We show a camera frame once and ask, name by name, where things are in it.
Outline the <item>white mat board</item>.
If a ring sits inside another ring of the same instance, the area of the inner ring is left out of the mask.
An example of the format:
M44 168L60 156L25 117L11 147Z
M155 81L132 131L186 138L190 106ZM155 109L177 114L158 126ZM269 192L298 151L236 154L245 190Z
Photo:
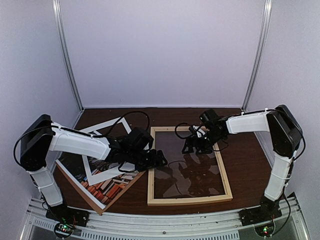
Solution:
M86 127L84 129L81 129L81 132L84 133L95 133L96 135L101 135L100 131L101 129L107 128L112 126L118 119L120 119L120 117L118 118L114 118L112 120L108 120L90 127ZM131 127L129 126L128 122L126 121L125 118L122 118L118 124L122 124L124 129L126 130L127 133L131 132ZM87 181L89 183L90 186L104 182L106 180L112 179L114 177L117 177L121 174L124 174L125 172L121 172L118 170L119 164L118 163L112 163L111 167L108 167L108 169L102 171L100 173L96 173L93 174L93 171L90 167L90 161L89 159L90 157L82 155L82 161L83 161L83 165L84 165L84 170L85 170L85 174L87 177ZM120 168L123 171L135 171L135 167L132 163L124 163L124 165Z

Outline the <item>clear acrylic sheet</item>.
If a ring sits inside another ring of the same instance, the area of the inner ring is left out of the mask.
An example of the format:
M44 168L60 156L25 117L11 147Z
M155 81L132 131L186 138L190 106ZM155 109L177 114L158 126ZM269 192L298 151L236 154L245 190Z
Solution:
M155 148L163 151L168 165L154 170L154 198L199 198L225 194L215 154L183 154L184 143L174 132L155 133Z

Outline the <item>light wooden picture frame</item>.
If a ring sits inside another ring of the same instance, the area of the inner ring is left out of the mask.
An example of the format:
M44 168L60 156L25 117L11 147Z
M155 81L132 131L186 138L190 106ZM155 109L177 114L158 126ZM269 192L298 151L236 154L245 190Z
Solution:
M156 132L173 132L179 139L183 140L183 137L189 135L190 131L187 126L174 127L174 126L154 126L150 129L150 134L154 139L153 148L155 148ZM220 171L221 180L225 194L204 196L204 197L189 197L189 198L154 198L154 177L155 169L148 171L148 187L147 187L147 204L148 206L187 206L187 205L201 205L227 202L233 199L231 187L229 184L228 176L224 166L223 158L220 152L219 145L215 143L213 145L213 153L215 154L218 168Z

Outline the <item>books photo print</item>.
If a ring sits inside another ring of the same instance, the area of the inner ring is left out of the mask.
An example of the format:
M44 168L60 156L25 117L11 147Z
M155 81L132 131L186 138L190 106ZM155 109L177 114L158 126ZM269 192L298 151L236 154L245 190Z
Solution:
M100 170L105 171L111 167L112 164L117 164L103 160L97 160L92 157L88 157L88 159L89 166L93 174L101 173ZM118 192L124 189L139 173L137 171L125 171L118 169L124 173L103 182L89 185L82 155L62 153L60 158L58 158L55 162L57 169L62 170L68 175L72 175L96 199L98 199L99 202L103 203L104 205L108 205L109 202L118 194Z

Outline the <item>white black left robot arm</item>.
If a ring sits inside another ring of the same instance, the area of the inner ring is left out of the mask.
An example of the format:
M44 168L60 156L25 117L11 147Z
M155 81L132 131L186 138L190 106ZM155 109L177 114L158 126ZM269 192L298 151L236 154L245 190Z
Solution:
M154 138L148 128L128 125L126 116L101 123L108 128L105 134L94 134L94 128L76 130L52 121L50 115L42 114L16 140L13 158L35 182L52 213L61 222L72 218L63 194L47 168L49 151L64 152L91 157L99 161L131 164L133 171L143 172L167 165L162 150L152 148Z

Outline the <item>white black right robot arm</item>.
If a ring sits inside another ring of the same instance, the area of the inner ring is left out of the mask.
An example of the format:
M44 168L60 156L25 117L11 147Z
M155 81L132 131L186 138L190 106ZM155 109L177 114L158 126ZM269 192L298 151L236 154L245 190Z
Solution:
M271 175L256 210L259 220L268 220L275 212L275 205L283 196L291 179L294 162L300 157L297 153L305 139L303 131L284 104L274 109L242 112L236 115L219 116L213 109L204 111L199 119L200 126L189 126L190 135L185 141L183 154L210 154L214 144L226 140L229 135L249 132L268 132L271 137L274 163Z

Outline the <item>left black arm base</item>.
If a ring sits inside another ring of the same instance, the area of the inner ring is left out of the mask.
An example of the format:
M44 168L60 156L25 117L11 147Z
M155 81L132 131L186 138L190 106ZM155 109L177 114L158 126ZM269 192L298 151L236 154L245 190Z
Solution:
M65 200L57 206L47 205L46 217L69 226L86 227L90 213L68 207Z

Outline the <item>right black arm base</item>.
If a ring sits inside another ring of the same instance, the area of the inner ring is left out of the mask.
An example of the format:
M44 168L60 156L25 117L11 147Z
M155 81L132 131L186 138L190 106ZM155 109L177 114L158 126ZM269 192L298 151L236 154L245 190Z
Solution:
M259 206L244 208L238 212L242 226L254 225L281 217L282 212L279 202L279 198L273 201L263 195L260 199Z

